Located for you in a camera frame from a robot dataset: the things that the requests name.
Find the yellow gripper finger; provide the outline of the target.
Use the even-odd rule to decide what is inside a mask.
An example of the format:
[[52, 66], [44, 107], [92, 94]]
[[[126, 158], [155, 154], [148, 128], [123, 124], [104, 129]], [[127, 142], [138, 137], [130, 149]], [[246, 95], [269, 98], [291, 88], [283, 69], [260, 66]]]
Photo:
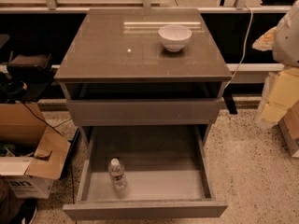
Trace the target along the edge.
[[269, 29], [267, 32], [265, 32], [263, 35], [261, 35], [258, 39], [256, 39], [253, 42], [252, 47], [259, 51], [271, 50], [273, 46], [274, 35], [276, 30], [277, 27], [273, 27]]

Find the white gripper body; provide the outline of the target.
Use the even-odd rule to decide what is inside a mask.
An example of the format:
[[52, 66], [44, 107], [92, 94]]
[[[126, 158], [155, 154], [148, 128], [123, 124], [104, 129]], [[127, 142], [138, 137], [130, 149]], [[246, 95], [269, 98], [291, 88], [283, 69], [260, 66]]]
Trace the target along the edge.
[[287, 67], [277, 74], [270, 72], [263, 85], [255, 122], [270, 129], [299, 101], [299, 69]]

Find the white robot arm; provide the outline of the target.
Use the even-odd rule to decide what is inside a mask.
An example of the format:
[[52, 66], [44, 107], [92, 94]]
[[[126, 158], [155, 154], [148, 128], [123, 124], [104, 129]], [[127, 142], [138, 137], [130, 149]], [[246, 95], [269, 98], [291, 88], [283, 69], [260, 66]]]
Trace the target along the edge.
[[263, 86], [256, 124], [269, 129], [277, 125], [299, 100], [299, 1], [252, 45], [260, 51], [271, 50], [273, 59], [284, 65], [277, 74], [270, 73]]

